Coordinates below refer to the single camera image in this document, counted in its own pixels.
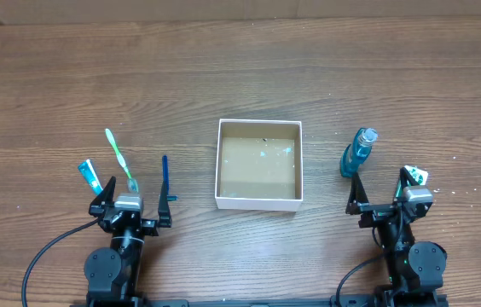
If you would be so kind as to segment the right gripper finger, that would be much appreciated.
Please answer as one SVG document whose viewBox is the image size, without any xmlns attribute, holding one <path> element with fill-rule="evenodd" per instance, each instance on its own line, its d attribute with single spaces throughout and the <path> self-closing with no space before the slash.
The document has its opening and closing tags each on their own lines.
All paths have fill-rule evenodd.
<svg viewBox="0 0 481 307">
<path fill-rule="evenodd" d="M 397 180 L 397 188 L 394 194 L 395 199 L 399 199 L 403 193 L 403 189 L 410 186 L 418 186 L 420 183 L 411 175 L 408 169 L 402 167 L 399 171 Z"/>
<path fill-rule="evenodd" d="M 351 178 L 351 191 L 348 199 L 348 204 L 353 203 L 368 204 L 368 197 L 362 185 L 361 178 L 356 172 Z"/>
</svg>

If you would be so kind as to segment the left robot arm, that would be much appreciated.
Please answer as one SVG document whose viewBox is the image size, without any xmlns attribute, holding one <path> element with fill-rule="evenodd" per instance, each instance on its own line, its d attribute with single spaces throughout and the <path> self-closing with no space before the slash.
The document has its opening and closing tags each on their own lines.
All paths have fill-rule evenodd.
<svg viewBox="0 0 481 307">
<path fill-rule="evenodd" d="M 157 236 L 159 228 L 172 225 L 168 204 L 169 183 L 162 182 L 159 194 L 159 218 L 146 219 L 143 197 L 121 194 L 114 198 L 116 178 L 91 201 L 89 214 L 112 236 L 110 246 L 94 250 L 85 260 L 88 281 L 88 306 L 149 306 L 144 294 L 136 290 L 142 252 L 147 236 Z"/>
</svg>

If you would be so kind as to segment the green toothbrush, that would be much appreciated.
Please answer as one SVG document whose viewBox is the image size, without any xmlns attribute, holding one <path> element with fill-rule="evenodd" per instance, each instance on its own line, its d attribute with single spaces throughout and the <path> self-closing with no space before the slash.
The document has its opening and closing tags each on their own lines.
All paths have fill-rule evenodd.
<svg viewBox="0 0 481 307">
<path fill-rule="evenodd" d="M 112 149 L 115 153 L 115 156 L 116 156 L 116 159 L 117 159 L 119 165 L 121 166 L 121 168 L 125 172 L 125 175 L 127 176 L 127 187 L 129 189 L 129 191 L 131 193 L 138 193 L 139 192 L 138 183 L 137 183 L 136 179 L 131 175 L 129 166 L 126 163 L 125 157 L 123 156 L 123 154 L 119 150 L 119 147 L 118 147 L 118 145 L 115 141 L 115 137 L 114 137 L 112 131 L 110 129 L 106 128 L 105 129 L 105 135 L 106 135 L 106 138 L 107 138 L 109 144 L 111 145 L 111 147 L 112 147 Z"/>
</svg>

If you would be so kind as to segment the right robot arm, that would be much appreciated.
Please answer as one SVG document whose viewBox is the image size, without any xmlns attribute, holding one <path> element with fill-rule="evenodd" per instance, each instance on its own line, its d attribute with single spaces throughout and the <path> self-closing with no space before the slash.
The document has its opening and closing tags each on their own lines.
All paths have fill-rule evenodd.
<svg viewBox="0 0 481 307">
<path fill-rule="evenodd" d="M 416 241 L 410 224 L 423 218 L 433 204 L 433 195 L 418 183 L 409 172 L 399 172 L 399 194 L 390 204 L 372 205 L 361 178 L 354 174 L 345 212 L 360 217 L 361 229 L 371 229 L 374 242 L 380 246 L 378 256 L 358 264 L 338 285 L 334 303 L 340 306 L 447 306 L 444 295 L 437 290 L 443 286 L 447 252 L 431 241 Z M 383 260 L 389 275 L 387 285 L 377 286 L 369 295 L 349 295 L 341 298 L 345 282 L 363 267 Z"/>
</svg>

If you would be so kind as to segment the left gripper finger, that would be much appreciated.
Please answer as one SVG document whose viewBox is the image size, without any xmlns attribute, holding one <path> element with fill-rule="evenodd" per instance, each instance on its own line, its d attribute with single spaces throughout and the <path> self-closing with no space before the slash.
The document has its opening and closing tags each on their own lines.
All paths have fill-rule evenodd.
<svg viewBox="0 0 481 307">
<path fill-rule="evenodd" d="M 104 189 L 91 201 L 91 206 L 103 206 L 113 202 L 116 177 L 110 177 Z"/>
<path fill-rule="evenodd" d="M 171 211 L 168 204 L 168 188 L 167 182 L 163 181 L 161 185 L 161 190 L 159 194 L 159 227 L 160 228 L 170 228 L 172 225 Z"/>
</svg>

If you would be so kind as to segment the blue mouthwash bottle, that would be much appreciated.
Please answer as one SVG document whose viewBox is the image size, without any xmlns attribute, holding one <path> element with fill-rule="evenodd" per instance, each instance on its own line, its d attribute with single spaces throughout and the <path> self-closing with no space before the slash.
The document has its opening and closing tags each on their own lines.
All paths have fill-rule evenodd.
<svg viewBox="0 0 481 307">
<path fill-rule="evenodd" d="M 342 177 L 353 177 L 358 168 L 369 157 L 374 143 L 378 139 L 378 132 L 373 128 L 360 128 L 352 143 L 345 149 L 339 163 Z"/>
</svg>

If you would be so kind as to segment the teal toothpaste tube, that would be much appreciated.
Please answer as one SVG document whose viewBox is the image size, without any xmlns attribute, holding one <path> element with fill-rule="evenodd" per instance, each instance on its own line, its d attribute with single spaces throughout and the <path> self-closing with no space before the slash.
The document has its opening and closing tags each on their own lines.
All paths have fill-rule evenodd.
<svg viewBox="0 0 481 307">
<path fill-rule="evenodd" d="M 96 175 L 91 159 L 87 159 L 78 166 L 78 170 L 84 180 L 90 185 L 92 191 L 98 195 L 102 191 L 101 183 Z"/>
</svg>

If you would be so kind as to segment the green soap box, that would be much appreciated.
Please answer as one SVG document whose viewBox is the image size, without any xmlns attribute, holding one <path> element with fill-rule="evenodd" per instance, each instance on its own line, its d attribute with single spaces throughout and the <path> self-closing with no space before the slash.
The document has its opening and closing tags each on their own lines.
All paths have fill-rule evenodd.
<svg viewBox="0 0 481 307">
<path fill-rule="evenodd" d="M 417 168 L 416 166 L 411 166 L 411 165 L 405 165 L 404 167 L 408 169 L 411 175 L 420 183 L 419 185 L 426 185 L 427 178 L 428 178 L 427 171 L 423 171 Z"/>
</svg>

